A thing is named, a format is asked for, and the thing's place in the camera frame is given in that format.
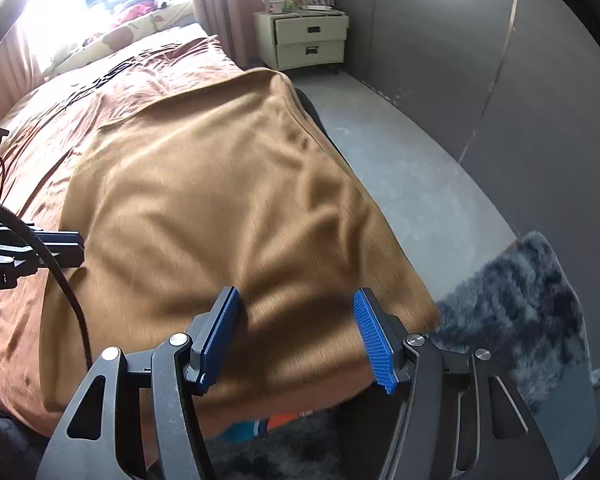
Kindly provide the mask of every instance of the dark gray rug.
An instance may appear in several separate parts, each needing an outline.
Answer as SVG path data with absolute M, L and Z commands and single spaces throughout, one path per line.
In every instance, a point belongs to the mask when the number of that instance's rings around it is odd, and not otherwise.
M 438 303 L 440 348 L 491 351 L 531 412 L 563 371 L 589 361 L 580 303 L 547 240 L 531 232 Z M 342 480 L 330 410 L 242 444 L 208 441 L 221 480 Z

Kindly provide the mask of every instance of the wall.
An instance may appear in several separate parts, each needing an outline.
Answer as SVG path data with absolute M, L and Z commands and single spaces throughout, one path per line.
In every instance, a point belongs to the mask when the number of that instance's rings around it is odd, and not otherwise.
M 351 14 L 349 72 L 458 160 L 517 234 L 547 236 L 600 365 L 600 48 L 587 29 L 562 0 L 336 2 Z

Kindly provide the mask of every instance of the nightstand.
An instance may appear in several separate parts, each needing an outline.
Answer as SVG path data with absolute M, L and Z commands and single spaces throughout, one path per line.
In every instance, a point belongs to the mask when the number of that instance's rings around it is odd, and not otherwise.
M 274 70 L 344 62 L 349 17 L 330 12 L 253 15 L 260 59 Z

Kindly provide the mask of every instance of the metal bolt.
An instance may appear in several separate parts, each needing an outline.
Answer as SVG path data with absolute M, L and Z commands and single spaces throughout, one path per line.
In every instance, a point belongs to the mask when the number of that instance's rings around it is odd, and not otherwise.
M 169 343 L 171 343 L 173 346 L 182 346 L 186 342 L 187 342 L 187 334 L 183 334 L 182 332 L 173 334 L 169 338 Z
M 113 361 L 120 355 L 120 348 L 117 346 L 109 346 L 102 351 L 102 358 L 105 361 Z
M 491 352 L 485 350 L 484 348 L 478 348 L 475 351 L 475 356 L 480 359 L 480 361 L 488 361 L 491 359 Z
M 405 338 L 405 341 L 407 342 L 407 345 L 410 345 L 410 346 L 422 346 L 422 345 L 424 345 L 424 338 L 420 334 L 409 334 Z

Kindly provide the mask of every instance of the cable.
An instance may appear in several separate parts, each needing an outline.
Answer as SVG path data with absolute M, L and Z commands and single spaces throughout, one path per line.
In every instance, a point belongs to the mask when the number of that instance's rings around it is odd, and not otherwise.
M 2 190 L 4 190 L 4 181 L 7 179 L 7 169 L 4 167 L 4 159 L 1 156 L 0 166 L 2 168 L 2 178 L 0 180 L 0 203 L 2 203 Z
M 4 206 L 0 205 L 0 223 L 5 227 L 11 229 L 16 233 L 24 243 L 30 246 L 38 256 L 40 260 L 47 266 L 49 271 L 53 274 L 56 282 L 60 285 L 60 288 L 64 292 L 72 310 L 74 311 L 75 317 L 80 327 L 80 336 L 82 337 L 82 345 L 84 346 L 84 358 L 87 363 L 87 370 L 93 365 L 93 358 L 91 357 L 91 345 L 89 343 L 89 333 L 87 331 L 87 322 L 84 318 L 84 312 L 78 302 L 78 298 L 75 297 L 74 292 L 69 286 L 62 269 L 56 262 L 53 254 L 49 251 L 46 245 L 40 240 L 37 234 L 31 230 L 21 219 L 19 219 L 13 212 L 9 211 Z

